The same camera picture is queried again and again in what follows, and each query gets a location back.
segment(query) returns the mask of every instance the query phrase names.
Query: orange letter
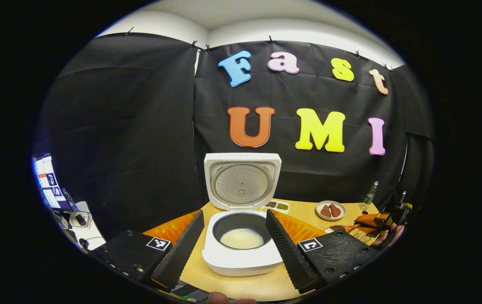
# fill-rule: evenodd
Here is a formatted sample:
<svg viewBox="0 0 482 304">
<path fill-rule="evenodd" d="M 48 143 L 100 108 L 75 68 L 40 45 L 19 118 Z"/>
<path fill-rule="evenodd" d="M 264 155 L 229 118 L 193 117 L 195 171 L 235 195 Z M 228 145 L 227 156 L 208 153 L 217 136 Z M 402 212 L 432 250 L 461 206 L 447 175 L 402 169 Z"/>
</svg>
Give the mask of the orange letter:
<svg viewBox="0 0 482 304">
<path fill-rule="evenodd" d="M 245 133 L 245 117 L 250 113 L 249 108 L 244 106 L 234 106 L 228 109 L 230 114 L 230 138 L 242 147 L 259 147 L 268 142 L 271 130 L 271 116 L 274 109 L 268 106 L 256 108 L 256 113 L 260 115 L 260 131 L 256 136 L 247 136 Z"/>
<path fill-rule="evenodd" d="M 370 71 L 368 71 L 372 77 L 374 77 L 374 82 L 376 83 L 376 87 L 378 88 L 378 91 L 380 91 L 380 93 L 384 94 L 384 95 L 387 95 L 387 93 L 389 93 L 389 90 L 384 87 L 384 77 L 382 75 L 380 75 L 380 73 L 378 73 L 378 70 L 377 69 L 372 69 Z"/>
</svg>

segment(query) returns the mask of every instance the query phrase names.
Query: yellow letter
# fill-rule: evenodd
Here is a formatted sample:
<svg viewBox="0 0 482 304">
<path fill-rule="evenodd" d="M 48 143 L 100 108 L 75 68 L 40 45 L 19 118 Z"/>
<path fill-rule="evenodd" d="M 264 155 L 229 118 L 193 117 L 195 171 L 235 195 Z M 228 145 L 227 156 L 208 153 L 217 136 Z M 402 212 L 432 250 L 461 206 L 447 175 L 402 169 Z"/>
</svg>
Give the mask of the yellow letter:
<svg viewBox="0 0 482 304">
<path fill-rule="evenodd" d="M 344 59 L 333 58 L 331 60 L 331 65 L 333 65 L 333 75 L 338 79 L 345 81 L 353 80 L 353 72 L 351 70 L 352 65 Z"/>
<path fill-rule="evenodd" d="M 320 150 L 329 136 L 325 149 L 330 152 L 344 152 L 344 145 L 342 144 L 344 114 L 341 112 L 329 113 L 324 125 L 322 125 L 313 109 L 298 109 L 297 115 L 301 117 L 301 135 L 299 141 L 295 143 L 296 148 L 312 149 L 312 143 L 310 142 L 310 136 L 312 135 L 316 148 Z"/>
</svg>

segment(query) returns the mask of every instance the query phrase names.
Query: table top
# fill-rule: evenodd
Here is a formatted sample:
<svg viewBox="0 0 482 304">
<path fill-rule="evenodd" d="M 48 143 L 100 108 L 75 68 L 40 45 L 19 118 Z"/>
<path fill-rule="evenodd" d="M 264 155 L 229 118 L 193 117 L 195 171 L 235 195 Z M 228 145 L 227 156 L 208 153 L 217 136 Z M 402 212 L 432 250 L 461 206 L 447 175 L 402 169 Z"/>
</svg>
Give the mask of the table top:
<svg viewBox="0 0 482 304">
<path fill-rule="evenodd" d="M 338 221 L 326 221 L 316 214 L 317 203 L 280 199 L 273 200 L 288 202 L 290 204 L 289 216 L 295 217 L 322 230 L 333 225 L 353 225 L 354 220 L 361 215 L 360 207 L 361 204 L 363 204 L 342 204 L 347 210 L 346 215 Z M 204 212 L 205 227 L 183 273 L 181 273 L 180 279 L 182 281 L 207 292 L 224 293 L 232 299 L 251 298 L 256 299 L 256 301 L 278 301 L 300 296 L 297 289 L 293 287 L 284 264 L 281 264 L 268 273 L 247 277 L 226 277 L 212 271 L 202 257 L 202 250 L 206 242 L 206 233 L 211 217 L 216 213 L 224 212 L 224 210 L 216 208 L 211 203 L 203 206 L 202 210 Z M 375 214 L 378 213 L 378 209 L 374 204 L 371 204 L 367 206 L 367 212 L 369 214 Z M 375 240 L 374 238 L 367 237 L 358 229 L 354 229 L 350 234 L 367 245 L 372 244 Z"/>
</svg>

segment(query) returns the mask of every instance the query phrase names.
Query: inner pot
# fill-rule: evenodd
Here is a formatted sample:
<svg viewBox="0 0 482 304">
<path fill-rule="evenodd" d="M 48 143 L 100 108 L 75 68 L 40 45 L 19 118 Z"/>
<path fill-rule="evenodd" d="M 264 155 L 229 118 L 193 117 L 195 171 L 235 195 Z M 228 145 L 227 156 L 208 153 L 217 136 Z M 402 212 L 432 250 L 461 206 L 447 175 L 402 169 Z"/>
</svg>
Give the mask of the inner pot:
<svg viewBox="0 0 482 304">
<path fill-rule="evenodd" d="M 220 239 L 225 233 L 235 229 L 249 229 L 260 235 L 260 237 L 262 237 L 262 239 L 264 240 L 264 243 L 258 247 L 245 249 L 231 247 L 220 242 Z M 218 220 L 214 224 L 213 236 L 223 246 L 226 246 L 233 250 L 251 250 L 254 248 L 259 248 L 261 246 L 264 246 L 271 240 L 271 235 L 265 227 L 265 218 L 263 216 L 248 212 L 233 212 L 232 214 L 220 218 L 220 220 Z"/>
</svg>

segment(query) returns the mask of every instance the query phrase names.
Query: computer monitor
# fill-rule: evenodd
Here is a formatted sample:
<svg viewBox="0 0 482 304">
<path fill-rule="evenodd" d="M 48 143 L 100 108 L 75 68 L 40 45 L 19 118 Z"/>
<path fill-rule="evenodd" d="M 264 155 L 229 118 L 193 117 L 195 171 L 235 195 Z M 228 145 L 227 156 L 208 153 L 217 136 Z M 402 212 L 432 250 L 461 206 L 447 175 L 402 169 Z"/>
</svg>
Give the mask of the computer monitor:
<svg viewBox="0 0 482 304">
<path fill-rule="evenodd" d="M 51 162 L 51 154 L 46 153 L 33 157 L 35 177 L 42 200 L 52 210 L 75 211 L 63 195 L 57 177 L 54 173 L 54 166 Z"/>
</svg>

